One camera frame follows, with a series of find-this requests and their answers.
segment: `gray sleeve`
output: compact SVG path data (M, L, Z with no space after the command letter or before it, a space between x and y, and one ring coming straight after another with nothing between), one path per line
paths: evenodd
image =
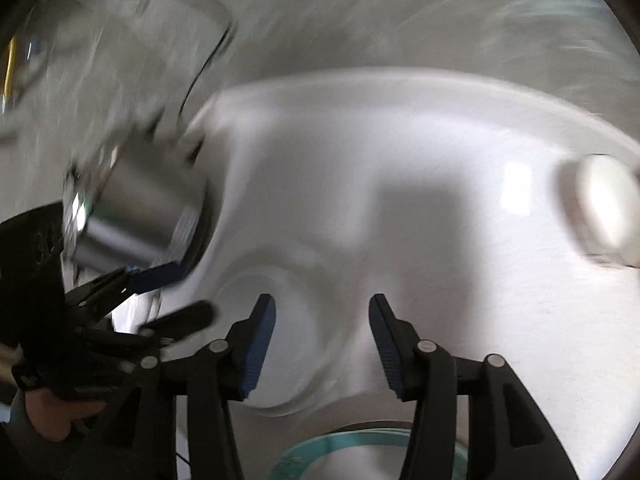
M31 425L24 403L24 392L18 391L11 404L11 418L4 430L22 460L37 475L62 478L81 439L73 434L62 442L50 442Z

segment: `blurred floor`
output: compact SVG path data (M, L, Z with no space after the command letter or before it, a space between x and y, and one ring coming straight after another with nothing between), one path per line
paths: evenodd
M221 1L239 28L205 94L308 70L428 66L548 92L640 139L640 57L602 0ZM57 200L72 155L110 124L184 95L220 26L162 9L130 19L73 0L36 8L31 26L52 56L12 113L19 138L0 143L0 221Z

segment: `round joint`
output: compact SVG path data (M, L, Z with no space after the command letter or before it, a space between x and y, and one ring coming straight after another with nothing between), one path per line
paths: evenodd
M211 343L209 343L209 350L211 350L214 354L224 352L227 348L229 348L229 343L227 343L224 339L214 339Z
M158 365L158 358L153 355L148 355L140 361L140 366L145 370L151 370Z
M430 354L431 352L435 352L438 349L438 345L433 341L429 341L428 339L422 339L418 341L418 350L425 354Z
M506 362L504 360L504 357L498 354L491 354L486 360L494 368L501 368L505 365Z

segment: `metal pot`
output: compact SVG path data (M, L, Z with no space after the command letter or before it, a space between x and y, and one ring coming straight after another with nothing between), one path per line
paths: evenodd
M99 272L188 264L203 243L206 195L204 175L167 147L115 132L68 174L65 254Z

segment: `metallic kettle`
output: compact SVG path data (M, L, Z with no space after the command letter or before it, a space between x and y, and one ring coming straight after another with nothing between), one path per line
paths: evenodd
M65 256L78 266L110 272L197 263L210 227L207 180L173 146L153 143L154 128L113 132L68 172Z

